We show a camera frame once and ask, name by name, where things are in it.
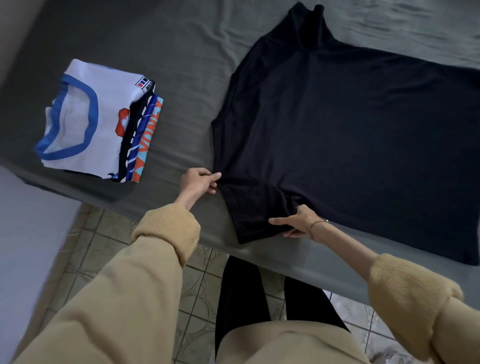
beige jacket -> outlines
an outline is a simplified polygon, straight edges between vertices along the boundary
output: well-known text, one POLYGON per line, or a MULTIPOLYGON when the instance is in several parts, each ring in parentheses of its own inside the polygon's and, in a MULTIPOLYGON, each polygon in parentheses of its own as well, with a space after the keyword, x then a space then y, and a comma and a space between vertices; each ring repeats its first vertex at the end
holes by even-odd
MULTIPOLYGON (((16 363, 171 363, 182 267, 200 226, 177 204, 148 211, 119 252, 52 319, 16 363)), ((371 269, 370 302, 418 359, 480 363, 480 312, 451 280, 390 255, 371 269)), ((238 328, 217 363, 368 363, 343 329, 278 321, 238 328)))

bracelet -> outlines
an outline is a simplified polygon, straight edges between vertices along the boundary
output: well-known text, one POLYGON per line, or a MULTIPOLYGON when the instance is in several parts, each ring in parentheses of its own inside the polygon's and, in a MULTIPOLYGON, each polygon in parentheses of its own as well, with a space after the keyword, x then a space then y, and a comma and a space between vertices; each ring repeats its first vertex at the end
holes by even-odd
POLYGON ((312 225, 310 225, 310 227, 308 228, 308 233, 310 234, 310 239, 312 239, 313 241, 315 241, 315 239, 313 238, 313 235, 312 235, 312 228, 315 224, 319 223, 319 222, 326 222, 328 224, 328 220, 325 219, 325 218, 320 218, 320 220, 317 220, 315 221, 314 223, 312 223, 312 225))

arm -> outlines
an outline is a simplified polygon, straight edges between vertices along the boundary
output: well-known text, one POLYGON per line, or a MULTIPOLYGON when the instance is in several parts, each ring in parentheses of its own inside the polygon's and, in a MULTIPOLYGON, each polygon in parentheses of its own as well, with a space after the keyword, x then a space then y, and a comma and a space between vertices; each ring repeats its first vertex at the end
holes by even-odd
POLYGON ((170 363, 182 267, 200 226, 188 211, 219 175, 191 169, 176 203, 148 211, 120 251, 16 363, 170 363))
POLYGON ((413 356, 436 363, 480 363, 480 312, 465 305, 455 282, 409 261, 378 255, 307 206, 271 218, 293 227, 286 237, 311 236, 337 253, 368 282, 372 307, 413 356))

stack of folded clothes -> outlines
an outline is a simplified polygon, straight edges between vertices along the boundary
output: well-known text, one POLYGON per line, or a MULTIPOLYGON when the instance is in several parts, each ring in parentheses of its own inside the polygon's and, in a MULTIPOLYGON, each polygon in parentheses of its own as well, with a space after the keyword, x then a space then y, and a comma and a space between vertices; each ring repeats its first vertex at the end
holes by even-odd
POLYGON ((142 74, 72 60, 35 151, 45 167, 139 182, 163 99, 142 74))

beige sleeve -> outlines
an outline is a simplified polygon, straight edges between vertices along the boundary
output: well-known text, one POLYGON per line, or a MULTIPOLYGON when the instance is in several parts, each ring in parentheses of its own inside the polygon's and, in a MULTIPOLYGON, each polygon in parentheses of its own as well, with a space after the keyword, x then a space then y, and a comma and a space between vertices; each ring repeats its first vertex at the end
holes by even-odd
POLYGON ((182 265, 200 226, 177 204, 149 211, 120 251, 16 363, 171 363, 182 265))
POLYGON ((380 255, 368 282, 372 307, 417 359, 480 363, 480 312, 452 280, 409 261, 380 255))

